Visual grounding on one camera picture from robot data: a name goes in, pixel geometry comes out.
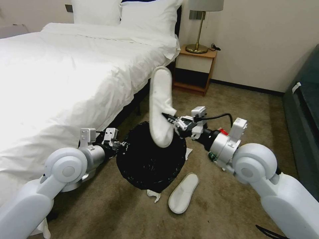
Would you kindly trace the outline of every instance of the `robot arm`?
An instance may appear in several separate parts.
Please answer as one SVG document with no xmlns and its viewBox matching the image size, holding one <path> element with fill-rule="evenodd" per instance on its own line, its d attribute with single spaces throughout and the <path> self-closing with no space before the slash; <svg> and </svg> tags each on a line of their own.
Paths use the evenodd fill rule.
<svg viewBox="0 0 319 239">
<path fill-rule="evenodd" d="M 113 157 L 120 143 L 117 129 L 108 128 L 100 145 L 93 145 L 96 130 L 80 130 L 80 147 L 53 152 L 45 162 L 45 174 L 26 183 L 19 192 L 0 207 L 1 238 L 24 239 L 45 219 L 59 192 L 76 189 L 95 174 L 96 168 Z"/>
<path fill-rule="evenodd" d="M 216 155 L 216 164 L 250 184 L 261 197 L 264 210 L 290 239 L 319 238 L 319 203 L 295 178 L 277 168 L 277 159 L 267 147 L 249 143 L 239 146 L 247 121 L 237 118 L 229 134 L 207 128 L 206 108 L 196 107 L 192 116 L 163 116 L 180 137 L 204 145 Z"/>
</svg>

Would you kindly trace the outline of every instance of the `beige carpet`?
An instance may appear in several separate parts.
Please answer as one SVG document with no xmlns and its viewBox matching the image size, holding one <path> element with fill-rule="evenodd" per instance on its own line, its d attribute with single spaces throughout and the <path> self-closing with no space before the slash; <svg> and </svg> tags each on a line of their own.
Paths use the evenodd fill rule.
<svg viewBox="0 0 319 239">
<path fill-rule="evenodd" d="M 208 116 L 230 112 L 234 118 L 247 119 L 249 126 L 242 143 L 269 147 L 281 170 L 297 177 L 280 97 L 211 84 L 206 97 L 174 91 L 173 105 L 178 115 L 189 115 L 194 107 L 206 106 Z M 120 139 L 136 124 L 148 120 L 148 98 L 141 110 L 142 116 L 132 113 L 122 123 Z M 229 130 L 228 118 L 209 122 L 211 129 L 220 126 Z M 200 144 L 188 139 L 187 146 L 194 151 L 156 204 L 146 191 L 134 188 L 121 177 L 115 159 L 77 190 L 59 194 L 53 207 L 59 217 L 49 223 L 52 239 L 267 238 L 255 224 L 281 234 L 250 186 L 219 169 Z M 175 215 L 168 208 L 169 195 L 190 172 L 198 175 L 199 185 L 187 211 Z"/>
</svg>

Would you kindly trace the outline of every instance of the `nightstand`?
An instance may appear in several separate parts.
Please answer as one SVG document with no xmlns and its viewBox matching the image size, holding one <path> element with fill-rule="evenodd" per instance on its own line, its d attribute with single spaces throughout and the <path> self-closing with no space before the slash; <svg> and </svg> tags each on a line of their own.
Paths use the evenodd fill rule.
<svg viewBox="0 0 319 239">
<path fill-rule="evenodd" d="M 194 54 L 181 47 L 176 59 L 173 88 L 206 95 L 214 69 L 217 51 L 208 50 L 204 54 Z"/>
</svg>

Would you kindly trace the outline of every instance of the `lamp shade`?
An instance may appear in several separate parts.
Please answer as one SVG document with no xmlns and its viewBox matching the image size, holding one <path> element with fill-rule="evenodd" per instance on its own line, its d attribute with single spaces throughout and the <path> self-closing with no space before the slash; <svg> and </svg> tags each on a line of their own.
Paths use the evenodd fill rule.
<svg viewBox="0 0 319 239">
<path fill-rule="evenodd" d="M 193 11 L 218 12 L 224 8 L 224 0 L 189 0 L 189 9 Z"/>
</svg>

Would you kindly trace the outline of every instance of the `white duvet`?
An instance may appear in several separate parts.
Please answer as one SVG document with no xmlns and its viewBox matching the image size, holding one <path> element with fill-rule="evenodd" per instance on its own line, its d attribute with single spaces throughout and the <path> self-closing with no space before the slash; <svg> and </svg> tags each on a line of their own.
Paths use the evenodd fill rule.
<svg viewBox="0 0 319 239">
<path fill-rule="evenodd" d="M 129 29 L 50 23 L 0 40 L 0 205 L 43 174 L 46 158 L 104 129 L 178 40 Z"/>
</svg>

